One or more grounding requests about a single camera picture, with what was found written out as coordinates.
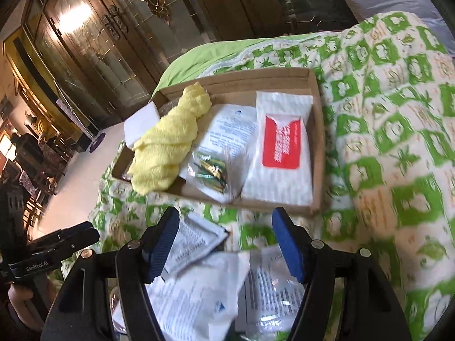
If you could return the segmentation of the person left hand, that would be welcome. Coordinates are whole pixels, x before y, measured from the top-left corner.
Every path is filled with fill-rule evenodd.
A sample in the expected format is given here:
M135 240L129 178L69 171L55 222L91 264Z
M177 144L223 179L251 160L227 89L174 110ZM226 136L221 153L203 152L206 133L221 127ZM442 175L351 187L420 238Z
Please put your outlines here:
M34 332L41 332L45 320L39 315L32 303L33 291L27 287L12 282L9 287L9 301L20 322Z

